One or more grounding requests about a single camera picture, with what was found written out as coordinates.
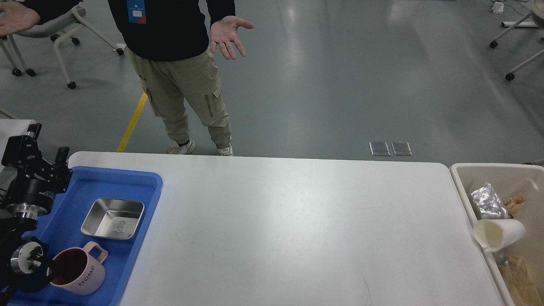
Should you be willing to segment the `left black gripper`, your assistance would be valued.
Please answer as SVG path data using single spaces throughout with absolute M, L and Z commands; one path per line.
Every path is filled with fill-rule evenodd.
M 6 142 L 1 164 L 16 168 L 4 196 L 4 209 L 17 218 L 37 219 L 52 211 L 56 195 L 65 193 L 73 171 L 68 168 L 69 147 L 60 147 L 52 167 L 37 172 L 29 166 L 43 161 L 37 145 L 42 124 L 29 125 L 26 134 L 11 136 Z

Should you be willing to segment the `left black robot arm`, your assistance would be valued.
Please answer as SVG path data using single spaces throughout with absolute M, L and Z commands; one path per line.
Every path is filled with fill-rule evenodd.
M 17 291 L 42 290 L 61 268 L 46 255 L 47 244 L 26 232 L 38 227 L 38 217 L 52 212 L 58 194 L 67 192 L 72 170 L 68 147 L 60 147 L 54 163 L 43 159 L 38 148 L 42 125 L 29 125 L 25 134 L 6 142 L 2 165 L 17 173 L 1 196 L 1 209 L 10 214 L 1 219 L 1 304 L 6 306 Z

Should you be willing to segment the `person's right hand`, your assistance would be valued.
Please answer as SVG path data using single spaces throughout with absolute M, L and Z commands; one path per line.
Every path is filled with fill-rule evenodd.
M 33 28 L 40 22 L 39 14 L 19 2 L 0 4 L 0 36 L 7 36 Z

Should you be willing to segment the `person's left hand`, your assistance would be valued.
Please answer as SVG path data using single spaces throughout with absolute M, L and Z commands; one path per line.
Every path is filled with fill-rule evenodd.
M 210 26 L 210 52 L 219 52 L 225 60 L 236 60 L 237 54 L 247 57 L 238 29 L 251 30 L 255 25 L 237 16 L 225 16 Z

